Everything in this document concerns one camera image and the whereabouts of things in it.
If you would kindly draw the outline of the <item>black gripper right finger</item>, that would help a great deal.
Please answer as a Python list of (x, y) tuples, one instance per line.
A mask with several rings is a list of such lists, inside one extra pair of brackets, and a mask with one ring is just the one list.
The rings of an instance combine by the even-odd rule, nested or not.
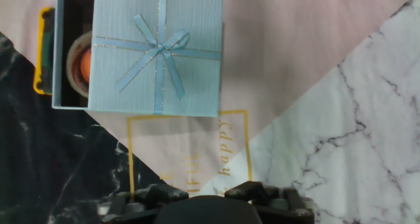
[(314, 218), (294, 188), (279, 188), (258, 181), (246, 181), (224, 193), (225, 198), (251, 202), (260, 216), (273, 218)]

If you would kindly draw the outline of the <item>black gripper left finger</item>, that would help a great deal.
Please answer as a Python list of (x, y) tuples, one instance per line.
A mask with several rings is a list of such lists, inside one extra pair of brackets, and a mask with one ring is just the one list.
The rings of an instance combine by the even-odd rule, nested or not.
[(153, 223), (162, 207), (188, 198), (186, 191), (158, 183), (116, 194), (98, 205), (98, 215), (103, 223)]

